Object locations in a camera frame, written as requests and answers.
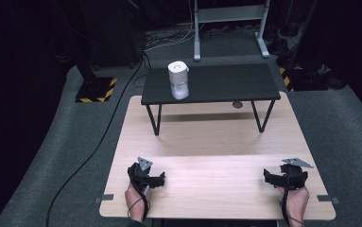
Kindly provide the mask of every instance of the black table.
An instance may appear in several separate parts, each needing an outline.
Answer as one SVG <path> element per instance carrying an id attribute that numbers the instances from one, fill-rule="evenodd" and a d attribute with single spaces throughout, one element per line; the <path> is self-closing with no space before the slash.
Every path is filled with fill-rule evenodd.
<path id="1" fill-rule="evenodd" d="M 263 132 L 275 100 L 281 99 L 266 64 L 215 65 L 189 67 L 189 96 L 177 100 L 172 96 L 168 69 L 147 72 L 142 105 L 147 107 L 155 135 L 160 133 L 163 104 L 250 101 L 259 132 Z M 270 100 L 266 118 L 260 124 L 254 101 Z M 150 105 L 159 105 L 157 124 Z"/>

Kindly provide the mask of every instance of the white container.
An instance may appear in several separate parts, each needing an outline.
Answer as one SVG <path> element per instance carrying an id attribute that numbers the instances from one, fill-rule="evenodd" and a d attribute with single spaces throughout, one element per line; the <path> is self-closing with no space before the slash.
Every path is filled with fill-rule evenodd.
<path id="1" fill-rule="evenodd" d="M 189 72 L 189 68 L 183 61 L 175 61 L 168 65 L 172 96 L 177 100 L 189 96 L 187 72 Z"/>

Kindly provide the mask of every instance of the dark background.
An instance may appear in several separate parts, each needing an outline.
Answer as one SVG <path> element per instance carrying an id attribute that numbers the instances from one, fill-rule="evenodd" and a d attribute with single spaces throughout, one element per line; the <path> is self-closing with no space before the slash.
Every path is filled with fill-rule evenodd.
<path id="1" fill-rule="evenodd" d="M 295 1 L 287 17 L 291 2 L 273 0 L 268 21 L 280 25 L 303 22 L 310 8 L 302 1 Z M 187 1 L 137 3 L 140 11 L 133 14 L 143 19 L 142 30 L 172 26 L 189 17 Z M 75 31 L 85 36 L 93 35 L 79 1 L 59 4 Z M 217 1 L 217 6 L 224 4 L 225 1 Z M 174 11 L 174 5 L 181 6 L 178 9 L 182 10 Z M 70 54 L 68 56 L 70 48 L 61 41 L 61 34 L 49 16 L 42 1 L 0 1 L 0 212 L 42 144 L 58 107 L 66 74 L 74 65 Z M 129 20 L 128 26 L 132 26 L 131 19 L 123 17 L 116 19 Z M 130 35 L 128 31 L 118 30 L 115 34 L 125 36 L 123 39 Z M 91 42 L 78 35 L 75 37 L 81 51 L 90 60 Z M 319 45 L 324 43 L 327 45 L 317 55 Z M 138 45 L 129 44 L 132 46 L 129 51 L 137 53 L 135 48 L 139 48 Z M 343 75 L 362 101 L 362 2 L 319 1 L 298 51 L 299 61 L 318 57 Z M 112 66 L 126 64 L 129 62 L 112 62 Z"/>

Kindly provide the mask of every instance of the black metal table leg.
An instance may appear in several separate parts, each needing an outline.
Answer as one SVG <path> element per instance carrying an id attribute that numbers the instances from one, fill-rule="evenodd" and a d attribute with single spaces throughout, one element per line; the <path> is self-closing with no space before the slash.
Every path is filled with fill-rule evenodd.
<path id="1" fill-rule="evenodd" d="M 151 125 L 153 126 L 154 134 L 159 135 L 160 133 L 160 123 L 161 123 L 161 108 L 163 107 L 162 104 L 159 105 L 158 109 L 158 117 L 157 117 L 157 125 L 154 120 L 153 113 L 151 112 L 150 106 L 146 105 L 148 116 L 150 117 Z"/>
<path id="2" fill-rule="evenodd" d="M 257 114 L 256 108 L 255 108 L 255 105 L 254 105 L 254 101 L 251 102 L 251 106 L 253 107 L 254 116 L 256 118 L 256 122 L 257 122 L 259 132 L 264 131 L 264 128 L 266 127 L 266 124 L 268 122 L 269 115 L 271 114 L 272 107 L 274 106 L 274 103 L 275 103 L 275 100 L 271 100 L 271 103 L 269 104 L 269 107 L 268 107 L 268 110 L 267 110 L 266 118 L 264 119 L 264 122 L 263 122 L 263 126 L 261 126 L 260 119 L 258 118 L 258 114 Z"/>

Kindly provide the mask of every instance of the sleeve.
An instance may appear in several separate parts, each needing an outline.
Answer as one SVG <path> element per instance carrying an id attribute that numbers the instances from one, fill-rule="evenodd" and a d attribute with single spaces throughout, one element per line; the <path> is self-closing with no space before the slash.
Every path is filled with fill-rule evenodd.
<path id="1" fill-rule="evenodd" d="M 127 227 L 146 227 L 146 226 L 137 220 L 131 220 L 127 225 Z"/>

